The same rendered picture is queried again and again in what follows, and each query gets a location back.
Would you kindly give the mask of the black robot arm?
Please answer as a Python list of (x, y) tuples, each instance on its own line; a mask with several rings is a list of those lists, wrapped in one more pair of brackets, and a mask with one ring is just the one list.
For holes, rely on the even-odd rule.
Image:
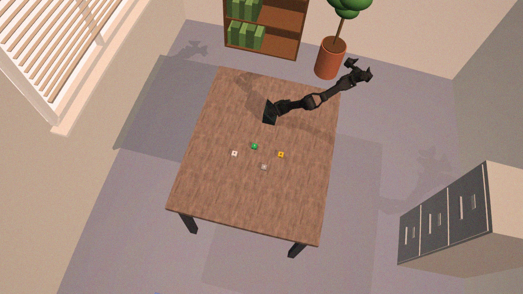
[[(301, 100), (298, 100), (296, 102), (291, 102), (290, 99), (287, 100), (280, 100), (278, 102), (274, 102), (273, 106), (268, 106), (267, 108), (267, 115), (269, 115), (271, 118), (273, 116), (278, 115), (278, 117), (285, 115), (292, 109), (297, 108), (303, 108), (305, 111), (312, 111), (316, 108), (319, 108), (322, 104), (322, 102), (325, 102), (328, 100), (328, 98), (331, 98), (333, 95), (337, 94), (339, 91), (347, 91), (348, 89), (351, 89), (354, 86), (357, 86), (357, 82), (366, 81), (368, 80), (368, 74), (365, 71), (361, 71), (358, 73), (350, 73), (342, 76), (337, 82), (336, 85), (332, 86), (327, 91), (321, 92), (321, 93), (311, 93), (309, 95), (304, 96)], [(351, 86), (353, 85), (353, 86)], [(321, 98), (321, 103), (316, 106), (316, 103), (313, 99), (312, 95), (319, 95)]]

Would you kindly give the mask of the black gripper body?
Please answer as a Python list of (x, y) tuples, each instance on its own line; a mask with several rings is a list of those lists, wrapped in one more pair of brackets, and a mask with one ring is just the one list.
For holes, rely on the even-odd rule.
[[(362, 71), (362, 69), (353, 65), (353, 59), (351, 59), (350, 57), (347, 58), (347, 60), (344, 63), (344, 66), (347, 68), (351, 68), (352, 69), (351, 73), (354, 73), (354, 74)], [(368, 80), (366, 80), (366, 82), (369, 82), (371, 80), (371, 78), (373, 77), (373, 75), (370, 72), (368, 72), (367, 74), (368, 74)]]

